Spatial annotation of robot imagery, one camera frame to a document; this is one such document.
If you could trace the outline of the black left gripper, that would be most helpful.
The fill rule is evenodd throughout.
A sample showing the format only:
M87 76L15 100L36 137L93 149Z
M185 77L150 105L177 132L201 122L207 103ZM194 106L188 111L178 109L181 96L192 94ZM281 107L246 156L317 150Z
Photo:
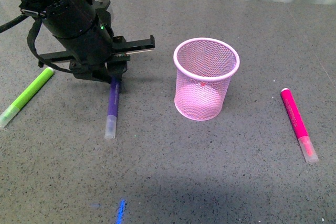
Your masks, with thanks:
M130 54L155 48L154 36L126 41L111 28L110 0L52 0L39 6L37 27L45 26L65 48L38 55L39 65L70 73L77 79L110 84L122 80Z

